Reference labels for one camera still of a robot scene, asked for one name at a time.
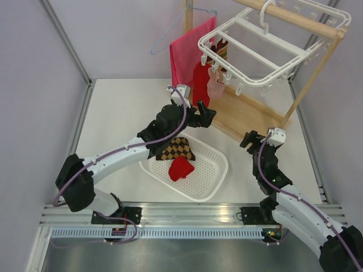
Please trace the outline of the brown argyle sock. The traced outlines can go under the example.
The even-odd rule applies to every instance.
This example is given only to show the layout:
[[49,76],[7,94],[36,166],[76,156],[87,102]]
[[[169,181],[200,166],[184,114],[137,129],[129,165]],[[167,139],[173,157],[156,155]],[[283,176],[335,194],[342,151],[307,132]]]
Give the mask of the brown argyle sock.
[[178,157],[185,157],[190,161],[196,160],[196,156],[191,150],[189,140],[185,137],[175,137],[164,151],[155,156],[155,159],[164,161],[174,160]]

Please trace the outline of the red sock with white print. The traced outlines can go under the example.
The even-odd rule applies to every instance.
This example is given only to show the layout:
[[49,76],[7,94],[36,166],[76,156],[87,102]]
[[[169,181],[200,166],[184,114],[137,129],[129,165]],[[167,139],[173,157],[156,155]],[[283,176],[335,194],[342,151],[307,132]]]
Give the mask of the red sock with white print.
[[173,182],[177,182],[180,178],[185,179],[190,173],[195,170],[195,167],[183,156],[173,160],[168,174]]

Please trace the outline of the white clip drying hanger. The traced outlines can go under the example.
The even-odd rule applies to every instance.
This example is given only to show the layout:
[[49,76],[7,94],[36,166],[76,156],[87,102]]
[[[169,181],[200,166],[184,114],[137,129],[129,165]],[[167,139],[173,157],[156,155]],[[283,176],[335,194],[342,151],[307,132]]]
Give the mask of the white clip drying hanger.
[[[220,71],[224,85],[244,88],[272,86],[286,80],[300,63],[307,64],[328,49],[335,36],[347,30],[351,15],[316,1],[241,1],[244,10],[198,41],[201,64]],[[210,48],[229,42],[227,60]]]

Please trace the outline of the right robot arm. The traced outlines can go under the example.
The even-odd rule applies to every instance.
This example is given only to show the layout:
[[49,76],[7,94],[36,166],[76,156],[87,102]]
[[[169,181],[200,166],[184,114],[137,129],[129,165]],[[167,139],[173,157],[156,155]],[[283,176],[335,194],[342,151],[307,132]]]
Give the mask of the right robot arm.
[[240,143],[252,155],[252,174],[267,196],[260,202],[260,219],[276,222],[298,237],[324,271],[362,271],[360,230],[342,225],[308,201],[279,169],[276,151],[285,140],[285,130],[275,127],[267,136],[252,130]]

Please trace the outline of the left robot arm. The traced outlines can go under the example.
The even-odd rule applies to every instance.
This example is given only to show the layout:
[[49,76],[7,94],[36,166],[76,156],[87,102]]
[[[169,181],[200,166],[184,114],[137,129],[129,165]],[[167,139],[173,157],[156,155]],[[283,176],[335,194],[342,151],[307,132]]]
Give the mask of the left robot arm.
[[113,193],[95,189],[95,184],[130,164],[160,154],[186,127],[208,128],[216,115],[202,101],[197,107],[172,102],[129,142],[87,158],[68,156],[56,178],[58,193],[53,206],[67,206],[72,212],[90,209],[101,213],[112,224],[124,218],[121,201]]

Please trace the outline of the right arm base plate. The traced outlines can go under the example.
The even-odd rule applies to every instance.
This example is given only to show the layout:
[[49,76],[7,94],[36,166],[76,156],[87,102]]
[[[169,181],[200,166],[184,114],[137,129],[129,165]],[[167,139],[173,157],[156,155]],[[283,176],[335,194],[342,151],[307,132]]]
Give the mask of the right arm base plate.
[[260,207],[256,206],[245,206],[240,208],[238,216],[242,220],[244,225],[272,225],[276,224],[274,220],[266,219],[261,211]]

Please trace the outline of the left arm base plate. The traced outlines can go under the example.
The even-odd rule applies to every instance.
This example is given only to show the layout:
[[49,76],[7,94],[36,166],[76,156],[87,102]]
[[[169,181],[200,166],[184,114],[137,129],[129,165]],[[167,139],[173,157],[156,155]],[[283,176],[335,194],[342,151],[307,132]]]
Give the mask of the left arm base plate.
[[139,225],[142,218],[142,208],[141,207],[125,207],[123,211],[118,210],[113,215],[111,215],[110,219],[105,218],[104,216],[99,215],[96,212],[92,213],[91,224],[93,225],[116,225],[116,224],[126,224],[129,225],[128,221],[121,220],[120,218],[129,219],[135,225]]

